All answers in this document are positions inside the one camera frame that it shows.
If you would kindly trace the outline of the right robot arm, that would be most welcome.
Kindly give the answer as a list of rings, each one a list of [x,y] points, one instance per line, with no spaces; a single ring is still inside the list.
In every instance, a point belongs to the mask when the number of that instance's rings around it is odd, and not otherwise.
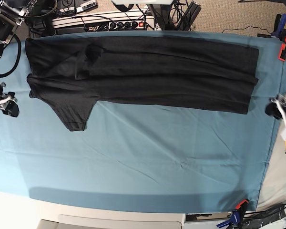
[[[17,68],[21,55],[21,42],[16,30],[29,17],[37,2],[35,0],[0,0],[0,59],[4,49],[14,39],[18,44],[17,56],[14,66],[0,78],[11,75]],[[3,114],[18,117],[19,107],[14,92],[4,93],[5,83],[0,83],[0,110]]]

